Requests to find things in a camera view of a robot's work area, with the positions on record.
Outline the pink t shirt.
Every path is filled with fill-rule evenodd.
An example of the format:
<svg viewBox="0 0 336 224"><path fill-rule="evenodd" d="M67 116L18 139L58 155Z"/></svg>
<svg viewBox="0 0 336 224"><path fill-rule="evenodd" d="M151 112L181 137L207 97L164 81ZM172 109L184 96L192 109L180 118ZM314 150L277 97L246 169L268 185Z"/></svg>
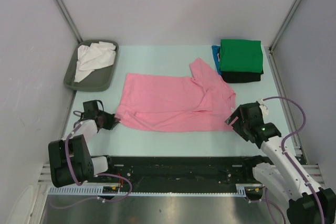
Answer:
<svg viewBox="0 0 336 224"><path fill-rule="evenodd" d="M116 117L144 131L230 131L225 120L236 106L235 91L203 59L190 77L129 73Z"/></svg>

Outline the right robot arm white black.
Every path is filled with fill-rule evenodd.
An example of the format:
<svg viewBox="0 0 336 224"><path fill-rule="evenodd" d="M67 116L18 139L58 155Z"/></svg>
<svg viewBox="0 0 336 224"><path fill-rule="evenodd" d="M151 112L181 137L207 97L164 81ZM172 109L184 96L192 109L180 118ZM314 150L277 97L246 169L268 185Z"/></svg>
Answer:
<svg viewBox="0 0 336 224"><path fill-rule="evenodd" d="M335 192L324 189L288 150L273 123L265 123L263 100L240 105L226 124L244 140L254 143L269 159L252 158L242 169L243 179L261 182L287 208L290 223L334 223Z"/></svg>

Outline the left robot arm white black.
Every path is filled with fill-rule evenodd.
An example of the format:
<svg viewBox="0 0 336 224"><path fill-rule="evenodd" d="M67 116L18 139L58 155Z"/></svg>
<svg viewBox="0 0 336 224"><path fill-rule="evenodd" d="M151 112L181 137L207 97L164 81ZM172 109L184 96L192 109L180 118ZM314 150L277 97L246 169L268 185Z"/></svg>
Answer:
<svg viewBox="0 0 336 224"><path fill-rule="evenodd" d="M79 120L69 134L48 144L52 184L57 188L72 184L80 186L97 175L105 182L112 181L116 169L108 164L106 156L92 157L87 143L100 130L112 130L119 119L106 112L100 100L84 102L83 111L74 114Z"/></svg>

